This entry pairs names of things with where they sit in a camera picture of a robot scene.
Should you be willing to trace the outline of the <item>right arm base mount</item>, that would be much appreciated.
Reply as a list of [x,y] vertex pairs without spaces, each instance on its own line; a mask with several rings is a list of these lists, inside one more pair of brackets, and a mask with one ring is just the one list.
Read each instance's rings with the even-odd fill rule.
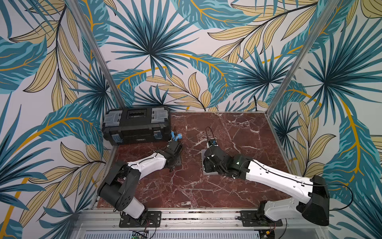
[[280,227],[282,220],[274,221],[265,216],[265,205],[267,201],[261,201],[257,210],[240,211],[237,220],[242,222],[243,227]]

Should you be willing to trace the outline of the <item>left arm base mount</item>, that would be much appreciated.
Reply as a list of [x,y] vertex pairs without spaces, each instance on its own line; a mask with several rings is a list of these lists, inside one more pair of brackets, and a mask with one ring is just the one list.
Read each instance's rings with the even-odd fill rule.
[[143,214],[135,219],[126,213],[121,214],[119,227],[120,228],[158,228],[161,225],[161,211],[143,211]]

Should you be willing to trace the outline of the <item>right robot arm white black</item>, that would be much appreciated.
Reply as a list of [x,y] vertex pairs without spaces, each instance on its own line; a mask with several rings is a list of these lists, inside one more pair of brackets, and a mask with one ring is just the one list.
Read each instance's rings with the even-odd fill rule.
[[319,226],[329,225],[329,192],[323,177],[289,174],[242,154],[230,156],[217,145],[204,149],[202,160],[207,175],[261,183],[289,195],[287,199],[262,202],[257,210],[259,218],[271,221],[304,218]]

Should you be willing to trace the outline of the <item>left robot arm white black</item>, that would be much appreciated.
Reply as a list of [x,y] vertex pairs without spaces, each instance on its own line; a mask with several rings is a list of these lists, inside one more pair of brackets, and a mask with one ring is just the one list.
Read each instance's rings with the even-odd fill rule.
[[97,195],[133,219],[145,217],[145,206],[135,198],[139,181],[149,174],[181,164],[182,144],[171,140],[164,149],[133,162],[116,162],[100,184]]

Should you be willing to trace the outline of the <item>translucent plastic storage box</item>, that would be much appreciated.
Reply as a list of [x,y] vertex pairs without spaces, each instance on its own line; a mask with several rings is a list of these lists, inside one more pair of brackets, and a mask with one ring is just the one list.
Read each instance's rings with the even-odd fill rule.
[[212,149],[202,150],[204,175],[222,175],[221,160],[215,156]]

